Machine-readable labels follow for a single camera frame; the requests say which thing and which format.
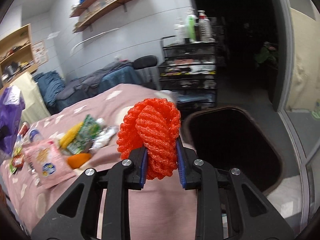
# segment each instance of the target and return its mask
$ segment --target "yellow object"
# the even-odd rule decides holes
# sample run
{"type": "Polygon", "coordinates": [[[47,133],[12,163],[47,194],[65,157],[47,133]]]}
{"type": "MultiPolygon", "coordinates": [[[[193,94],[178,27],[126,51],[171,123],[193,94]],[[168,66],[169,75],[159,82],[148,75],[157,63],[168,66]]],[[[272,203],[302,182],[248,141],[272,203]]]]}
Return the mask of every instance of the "yellow object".
{"type": "Polygon", "coordinates": [[[71,168],[78,169],[90,159],[91,159],[90,153],[79,153],[79,154],[70,156],[67,159],[67,162],[71,168]]]}
{"type": "Polygon", "coordinates": [[[83,122],[76,124],[72,127],[60,140],[60,146],[63,149],[66,149],[67,146],[74,140],[78,131],[83,126],[83,122]]]}

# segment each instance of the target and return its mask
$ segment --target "red textured object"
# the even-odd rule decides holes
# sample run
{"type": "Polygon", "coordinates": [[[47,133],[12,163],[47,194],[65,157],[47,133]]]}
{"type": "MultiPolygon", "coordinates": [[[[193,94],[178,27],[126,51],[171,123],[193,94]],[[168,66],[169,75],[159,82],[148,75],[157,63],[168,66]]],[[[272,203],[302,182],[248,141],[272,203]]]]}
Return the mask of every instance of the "red textured object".
{"type": "Polygon", "coordinates": [[[121,159],[144,145],[148,149],[147,179],[172,176],[177,169],[176,139],[181,126],[180,112],[167,99],[147,98],[128,111],[117,140],[121,159]]]}

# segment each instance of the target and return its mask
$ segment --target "blue gripper pad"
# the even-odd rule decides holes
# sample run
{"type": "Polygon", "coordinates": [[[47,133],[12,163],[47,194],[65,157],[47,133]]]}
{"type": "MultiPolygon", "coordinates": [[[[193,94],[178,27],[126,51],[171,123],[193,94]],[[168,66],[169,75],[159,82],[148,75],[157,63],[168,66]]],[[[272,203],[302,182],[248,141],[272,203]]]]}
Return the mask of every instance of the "blue gripper pad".
{"type": "Polygon", "coordinates": [[[183,162],[182,152],[181,152],[178,140],[176,142],[176,147],[177,147],[177,155],[178,155],[178,170],[179,170],[180,183],[182,187],[185,189],[187,186],[186,167],[183,162]]]}
{"type": "Polygon", "coordinates": [[[146,150],[143,154],[141,170],[140,170],[140,186],[141,186],[141,188],[143,188],[144,184],[146,183],[147,171],[148,171],[148,150],[146,148],[146,150]]]}

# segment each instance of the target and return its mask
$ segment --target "black storage cart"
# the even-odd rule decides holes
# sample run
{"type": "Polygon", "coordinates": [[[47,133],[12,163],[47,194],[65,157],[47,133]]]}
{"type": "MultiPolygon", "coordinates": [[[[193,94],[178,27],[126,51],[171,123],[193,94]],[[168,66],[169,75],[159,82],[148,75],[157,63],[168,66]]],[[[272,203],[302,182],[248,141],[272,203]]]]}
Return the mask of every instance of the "black storage cart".
{"type": "Polygon", "coordinates": [[[161,39],[165,62],[158,67],[159,82],[162,90],[176,92],[177,107],[184,119],[193,112],[216,107],[216,69],[225,65],[219,56],[223,47],[216,42],[164,46],[164,40],[173,37],[161,39]]]}

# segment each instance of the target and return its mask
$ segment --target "poster on wall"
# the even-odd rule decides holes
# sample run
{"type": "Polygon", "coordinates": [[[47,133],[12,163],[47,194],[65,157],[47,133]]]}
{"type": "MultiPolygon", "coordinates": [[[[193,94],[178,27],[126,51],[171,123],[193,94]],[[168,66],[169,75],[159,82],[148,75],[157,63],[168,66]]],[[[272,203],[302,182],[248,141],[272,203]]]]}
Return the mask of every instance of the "poster on wall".
{"type": "Polygon", "coordinates": [[[46,63],[49,60],[44,41],[40,41],[32,45],[32,51],[33,56],[35,57],[35,62],[38,64],[38,66],[46,63]]]}

